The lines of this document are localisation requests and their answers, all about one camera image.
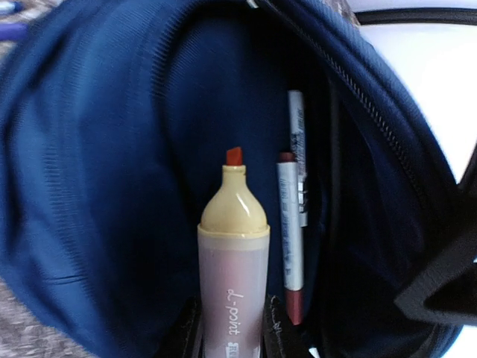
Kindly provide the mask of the pale peach highlighter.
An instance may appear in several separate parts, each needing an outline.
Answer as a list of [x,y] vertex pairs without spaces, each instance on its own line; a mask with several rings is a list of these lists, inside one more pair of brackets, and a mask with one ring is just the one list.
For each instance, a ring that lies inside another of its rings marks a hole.
[[246,174],[242,149],[228,150],[198,225],[204,357],[262,355],[270,227]]

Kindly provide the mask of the white marker black cap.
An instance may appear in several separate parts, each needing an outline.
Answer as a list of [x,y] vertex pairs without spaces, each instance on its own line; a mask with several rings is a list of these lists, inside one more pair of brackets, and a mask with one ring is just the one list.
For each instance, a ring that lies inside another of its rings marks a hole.
[[308,188],[306,169],[305,106],[303,94],[297,89],[288,91],[290,146],[297,161],[298,202],[300,226],[308,225]]

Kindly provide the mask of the white marker red cap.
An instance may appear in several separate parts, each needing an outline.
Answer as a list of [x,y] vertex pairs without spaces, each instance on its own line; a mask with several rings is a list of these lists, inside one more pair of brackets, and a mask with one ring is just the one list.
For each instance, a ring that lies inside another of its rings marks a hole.
[[300,226],[297,162],[281,152],[277,163],[285,305],[292,324],[303,322],[303,233]]

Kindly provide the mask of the navy blue student backpack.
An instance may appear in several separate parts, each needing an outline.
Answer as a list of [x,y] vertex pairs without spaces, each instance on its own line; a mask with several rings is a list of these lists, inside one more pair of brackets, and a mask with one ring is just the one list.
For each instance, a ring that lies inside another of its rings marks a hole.
[[1,278],[97,357],[164,357],[239,147],[270,227],[265,299],[286,310],[289,90],[308,175],[295,329],[322,357],[443,356],[466,325],[395,298],[444,246],[459,183],[402,81],[321,1],[65,1],[36,21],[1,66]]

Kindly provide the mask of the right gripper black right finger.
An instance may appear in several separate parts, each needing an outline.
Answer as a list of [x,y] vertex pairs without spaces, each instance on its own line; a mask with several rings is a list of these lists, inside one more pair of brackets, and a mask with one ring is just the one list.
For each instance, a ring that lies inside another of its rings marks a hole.
[[277,296],[268,295],[265,299],[263,342],[268,358],[309,357],[308,348]]

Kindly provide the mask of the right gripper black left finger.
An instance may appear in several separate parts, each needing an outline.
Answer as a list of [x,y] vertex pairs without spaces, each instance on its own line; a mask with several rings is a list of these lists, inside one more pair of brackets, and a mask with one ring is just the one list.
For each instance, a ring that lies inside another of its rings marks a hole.
[[202,306],[199,298],[189,298],[177,320],[163,339],[164,357],[199,357],[202,345]]

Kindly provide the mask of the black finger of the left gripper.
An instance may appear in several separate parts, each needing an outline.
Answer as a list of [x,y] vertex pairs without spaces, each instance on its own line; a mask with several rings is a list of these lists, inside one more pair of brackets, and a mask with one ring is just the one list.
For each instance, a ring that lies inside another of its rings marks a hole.
[[444,246],[433,253],[395,304],[410,319],[476,325],[476,157],[459,188],[455,215],[440,230]]

